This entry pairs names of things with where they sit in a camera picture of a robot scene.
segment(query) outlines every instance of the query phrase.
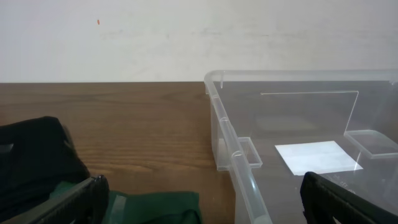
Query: clear plastic bin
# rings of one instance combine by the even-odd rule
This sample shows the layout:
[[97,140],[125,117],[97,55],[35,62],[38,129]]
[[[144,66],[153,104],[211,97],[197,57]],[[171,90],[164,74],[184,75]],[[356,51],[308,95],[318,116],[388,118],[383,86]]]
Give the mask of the clear plastic bin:
[[398,215],[397,71],[214,71],[212,149],[236,192],[235,223],[306,223],[275,146],[334,141],[362,169],[323,177]]

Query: wooden table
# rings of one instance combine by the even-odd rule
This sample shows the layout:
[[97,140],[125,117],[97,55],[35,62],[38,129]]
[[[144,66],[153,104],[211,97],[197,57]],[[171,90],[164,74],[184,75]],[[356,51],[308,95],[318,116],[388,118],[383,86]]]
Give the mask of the wooden table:
[[203,83],[0,84],[0,125],[46,115],[68,127],[80,159],[111,190],[195,191],[205,223],[234,222]]

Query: black cloth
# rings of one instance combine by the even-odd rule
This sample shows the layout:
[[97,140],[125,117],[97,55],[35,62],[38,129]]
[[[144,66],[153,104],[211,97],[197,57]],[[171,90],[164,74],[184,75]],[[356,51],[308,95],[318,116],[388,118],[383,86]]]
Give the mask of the black cloth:
[[57,118],[0,126],[0,222],[46,201],[61,181],[89,177]]

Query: wood grain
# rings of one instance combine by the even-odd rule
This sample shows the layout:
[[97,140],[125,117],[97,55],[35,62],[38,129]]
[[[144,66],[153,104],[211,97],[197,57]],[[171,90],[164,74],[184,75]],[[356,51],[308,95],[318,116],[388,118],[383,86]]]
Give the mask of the wood grain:
[[0,84],[0,125],[55,116],[92,175],[127,194],[191,190],[205,223],[233,223],[235,193],[211,152],[203,83]]

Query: fabric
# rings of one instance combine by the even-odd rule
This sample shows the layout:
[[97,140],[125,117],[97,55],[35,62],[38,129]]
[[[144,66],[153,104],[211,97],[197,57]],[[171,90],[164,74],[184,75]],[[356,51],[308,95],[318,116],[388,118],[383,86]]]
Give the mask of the fabric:
[[61,181],[89,177],[57,118],[0,126],[0,145],[0,222],[46,201]]
[[[50,197],[75,184],[62,182]],[[195,192],[161,192],[128,195],[110,191],[109,205],[102,224],[201,224],[199,195]]]

